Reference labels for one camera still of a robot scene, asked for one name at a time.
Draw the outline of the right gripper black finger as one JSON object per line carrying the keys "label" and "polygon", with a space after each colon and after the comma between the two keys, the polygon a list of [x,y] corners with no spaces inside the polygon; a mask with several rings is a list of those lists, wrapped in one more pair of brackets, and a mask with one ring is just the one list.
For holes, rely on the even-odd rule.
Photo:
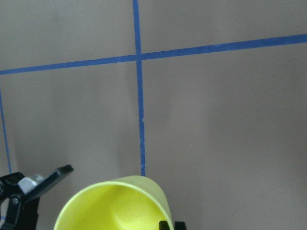
{"label": "right gripper black finger", "polygon": [[183,221],[175,221],[174,224],[169,224],[167,221],[160,221],[159,230],[187,230],[187,226]]}

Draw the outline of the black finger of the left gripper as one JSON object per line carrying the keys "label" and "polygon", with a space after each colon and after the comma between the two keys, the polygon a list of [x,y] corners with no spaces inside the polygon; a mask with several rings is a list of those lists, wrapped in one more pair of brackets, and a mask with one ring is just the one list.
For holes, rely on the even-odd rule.
{"label": "black finger of the left gripper", "polygon": [[68,164],[57,168],[47,177],[39,174],[25,177],[15,172],[0,178],[0,202],[8,200],[2,230],[35,230],[38,207],[42,195],[74,171]]}

